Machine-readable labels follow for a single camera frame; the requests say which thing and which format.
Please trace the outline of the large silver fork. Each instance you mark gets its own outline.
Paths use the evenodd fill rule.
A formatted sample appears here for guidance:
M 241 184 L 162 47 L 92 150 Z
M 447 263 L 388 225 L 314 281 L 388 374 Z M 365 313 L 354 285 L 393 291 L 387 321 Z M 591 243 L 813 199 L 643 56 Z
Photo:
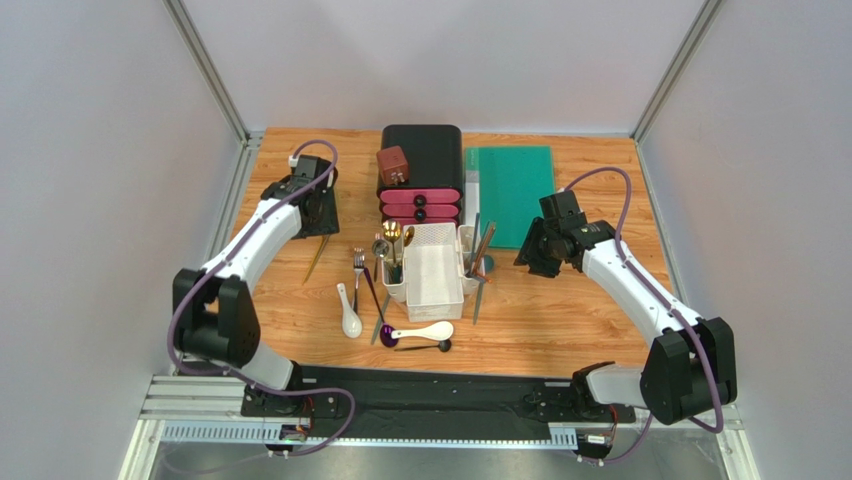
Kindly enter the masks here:
M 351 302 L 352 309 L 358 313 L 359 308 L 359 290 L 360 280 L 365 270 L 365 251 L 363 248 L 356 247 L 353 254 L 353 271 L 354 271 L 354 293 Z

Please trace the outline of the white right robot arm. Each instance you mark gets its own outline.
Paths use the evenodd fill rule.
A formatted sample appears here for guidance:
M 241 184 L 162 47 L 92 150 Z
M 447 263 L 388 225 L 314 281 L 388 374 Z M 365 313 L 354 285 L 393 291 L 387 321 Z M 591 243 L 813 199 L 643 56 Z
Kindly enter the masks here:
M 577 411 L 618 404 L 646 409 L 672 425 L 705 412 L 719 415 L 733 403 L 738 385 L 730 325 L 682 304 L 632 255 L 615 227 L 587 220 L 572 191 L 539 204 L 542 214 L 532 221 L 516 265 L 545 278 L 571 265 L 616 302 L 649 346 L 641 368 L 602 362 L 576 371 Z

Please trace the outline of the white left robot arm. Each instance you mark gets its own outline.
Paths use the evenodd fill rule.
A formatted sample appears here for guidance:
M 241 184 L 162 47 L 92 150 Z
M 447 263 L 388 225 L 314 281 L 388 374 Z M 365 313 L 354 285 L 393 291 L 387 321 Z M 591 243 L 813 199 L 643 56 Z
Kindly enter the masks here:
M 334 229 L 332 198 L 337 161 L 298 154 L 291 172 L 261 194 L 250 220 L 201 268 L 173 280 L 168 353 L 190 375 L 233 375 L 269 391 L 291 387 L 296 364 L 260 338 L 253 293 L 280 249 L 291 239 Z

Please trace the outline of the gold handled knife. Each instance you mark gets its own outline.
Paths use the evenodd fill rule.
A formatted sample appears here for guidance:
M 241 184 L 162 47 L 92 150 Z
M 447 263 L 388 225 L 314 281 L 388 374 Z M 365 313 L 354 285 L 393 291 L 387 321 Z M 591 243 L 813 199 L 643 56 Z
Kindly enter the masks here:
M 316 269 L 317 264 L 319 263 L 319 260 L 321 259 L 322 255 L 323 255 L 323 253 L 324 253 L 324 251 L 325 251 L 325 249 L 326 249 L 326 247 L 329 243 L 330 238 L 331 238 L 330 235 L 323 235 L 322 236 L 320 244 L 319 244 L 312 260 L 311 260 L 311 263 L 310 263 L 304 277 L 303 277 L 303 280 L 302 280 L 303 285 L 305 285 L 310 280 L 313 272 Z

